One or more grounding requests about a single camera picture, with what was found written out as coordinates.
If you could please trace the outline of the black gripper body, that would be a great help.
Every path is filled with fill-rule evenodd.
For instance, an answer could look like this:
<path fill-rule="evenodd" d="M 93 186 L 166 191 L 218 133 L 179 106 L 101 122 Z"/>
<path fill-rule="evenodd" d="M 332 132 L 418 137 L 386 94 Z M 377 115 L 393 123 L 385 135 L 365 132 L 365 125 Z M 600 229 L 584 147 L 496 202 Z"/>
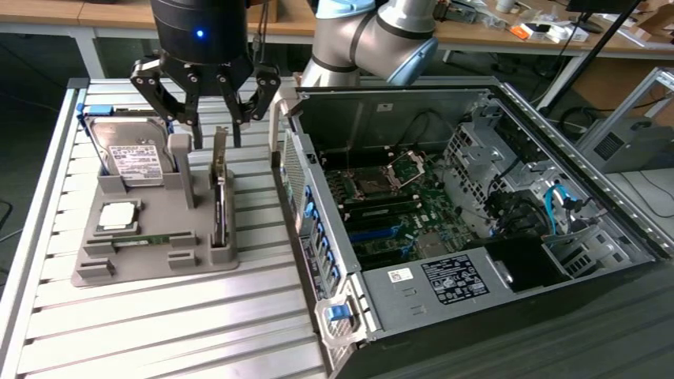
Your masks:
<path fill-rule="evenodd" d="M 219 96 L 222 74 L 234 90 L 253 75 L 247 51 L 249 1 L 153 1 L 162 71 L 198 96 Z"/>

